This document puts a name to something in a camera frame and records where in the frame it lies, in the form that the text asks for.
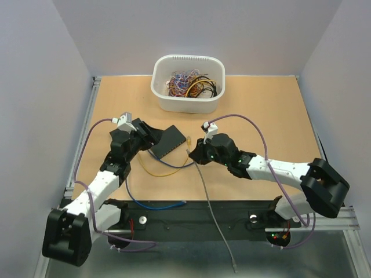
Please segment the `black network switch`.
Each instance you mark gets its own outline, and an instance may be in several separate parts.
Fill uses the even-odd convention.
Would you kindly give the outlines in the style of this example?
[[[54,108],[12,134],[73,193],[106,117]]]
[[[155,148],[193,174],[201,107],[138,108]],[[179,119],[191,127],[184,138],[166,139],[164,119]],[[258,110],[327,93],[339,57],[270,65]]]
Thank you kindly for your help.
[[[163,132],[159,143],[150,150],[156,158],[162,159],[185,142],[185,135],[175,125],[171,125]]]

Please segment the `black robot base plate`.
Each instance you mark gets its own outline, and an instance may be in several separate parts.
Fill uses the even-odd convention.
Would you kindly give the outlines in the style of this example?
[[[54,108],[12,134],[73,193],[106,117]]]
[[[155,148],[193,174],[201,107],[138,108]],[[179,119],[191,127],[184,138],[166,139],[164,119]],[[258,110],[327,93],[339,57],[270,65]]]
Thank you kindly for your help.
[[[111,227],[115,235],[140,241],[206,242],[249,240],[287,246],[288,228],[301,225],[268,215],[269,200],[127,201],[123,216]]]

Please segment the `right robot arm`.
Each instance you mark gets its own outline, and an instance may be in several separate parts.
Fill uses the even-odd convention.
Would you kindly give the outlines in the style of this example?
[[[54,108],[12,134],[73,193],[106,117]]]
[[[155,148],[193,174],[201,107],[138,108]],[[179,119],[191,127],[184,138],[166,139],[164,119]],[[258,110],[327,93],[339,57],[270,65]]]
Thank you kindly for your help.
[[[325,160],[311,163],[266,160],[256,153],[238,149],[226,134],[200,138],[189,157],[197,164],[215,162],[226,166],[238,178],[280,182],[298,189],[296,195],[283,193],[276,197],[267,211],[267,221],[280,226],[295,216],[317,213],[337,218],[350,189],[349,183]]]

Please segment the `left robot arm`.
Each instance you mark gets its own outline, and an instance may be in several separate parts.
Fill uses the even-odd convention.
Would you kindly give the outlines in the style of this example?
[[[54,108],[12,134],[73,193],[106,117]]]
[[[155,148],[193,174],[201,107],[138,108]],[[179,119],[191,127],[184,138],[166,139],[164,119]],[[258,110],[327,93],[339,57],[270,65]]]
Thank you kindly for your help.
[[[107,198],[127,179],[131,160],[138,152],[157,145],[163,130],[137,118],[126,127],[117,127],[110,135],[110,151],[94,180],[71,203],[49,213],[42,245],[44,257],[81,266],[93,242],[106,229],[128,224],[129,214],[123,210],[124,205]]]

